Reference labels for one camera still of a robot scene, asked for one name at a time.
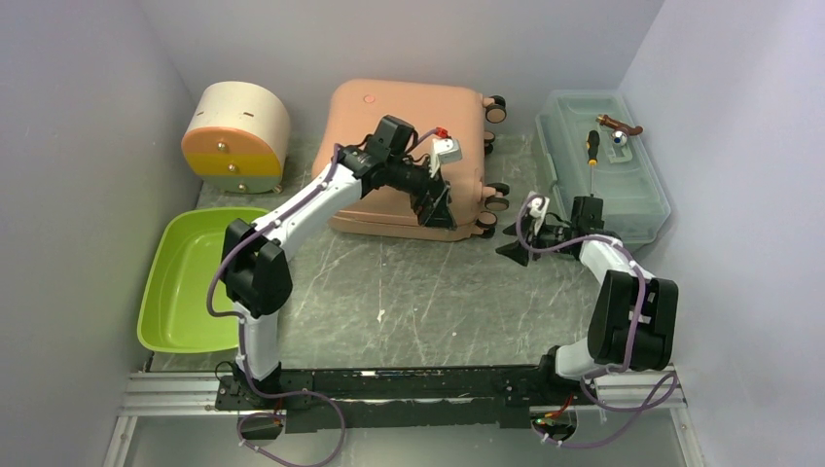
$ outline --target pink suitcase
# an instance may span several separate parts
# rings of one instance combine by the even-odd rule
[[[484,119],[499,123],[507,116],[504,99],[484,97],[473,90],[449,86],[352,80],[333,94],[324,139],[312,165],[316,177],[329,163],[336,143],[357,144],[375,130],[378,121],[392,115],[413,125],[420,134],[440,126],[458,140],[462,159],[442,166],[450,182],[449,205],[458,228],[454,231],[421,227],[410,208],[409,195],[389,187],[369,193],[339,211],[330,227],[355,234],[399,236],[456,241],[471,235],[490,237],[495,232],[492,210],[506,209],[509,187],[484,183],[484,155],[492,150],[494,136],[484,131]],[[412,156],[429,151],[423,142]]]

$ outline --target gray marble floor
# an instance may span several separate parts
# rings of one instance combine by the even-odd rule
[[[275,208],[311,180],[317,147],[291,144],[282,194],[224,194],[204,185],[198,207]],[[290,264],[295,288],[280,311],[285,367],[535,363],[551,345],[585,335],[598,292],[585,267],[546,257],[523,268],[493,251],[513,241],[500,231],[527,193],[546,192],[529,141],[499,136],[486,162],[486,181],[513,189],[492,239],[440,243],[327,228],[306,242]],[[212,370],[233,354],[157,354],[152,370]]]

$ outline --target brown object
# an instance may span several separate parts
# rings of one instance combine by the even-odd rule
[[[439,241],[485,234],[494,225],[495,216],[483,215],[484,203],[490,197],[498,198],[499,193],[484,184],[486,105],[494,105],[493,99],[466,88],[363,79],[341,85],[333,94],[324,139],[312,165],[313,177],[329,163],[335,143],[361,141],[385,115],[398,117],[421,133],[436,126],[446,128],[461,145],[463,159],[442,167],[451,186],[449,208],[457,225],[454,231],[421,227],[410,208],[410,195],[390,187],[375,190],[339,211],[330,219],[330,227],[353,234]],[[418,159],[429,148],[430,142],[424,141],[412,156]],[[493,204],[503,206],[501,202]],[[478,224],[480,219],[491,220]]]
[[[610,116],[608,116],[607,114],[599,115],[595,120],[601,126],[607,126],[608,128],[613,129],[620,129],[621,131],[627,133],[628,136],[635,136],[637,134],[641,134],[641,132],[644,131],[644,128],[641,126],[630,127],[628,124],[623,124],[618,120],[611,119]]]

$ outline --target screwdriver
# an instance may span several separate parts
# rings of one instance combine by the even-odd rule
[[[595,165],[598,163],[596,156],[598,155],[598,131],[592,129],[588,133],[588,165],[591,167],[591,196],[593,196],[593,177],[595,176]]]

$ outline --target green plastic tray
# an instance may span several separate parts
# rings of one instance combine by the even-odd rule
[[[206,312],[206,289],[221,264],[227,225],[266,214],[254,207],[219,207],[185,212],[166,226],[149,271],[137,338],[156,352],[200,353],[237,347],[237,322]],[[223,282],[215,309],[232,309]]]

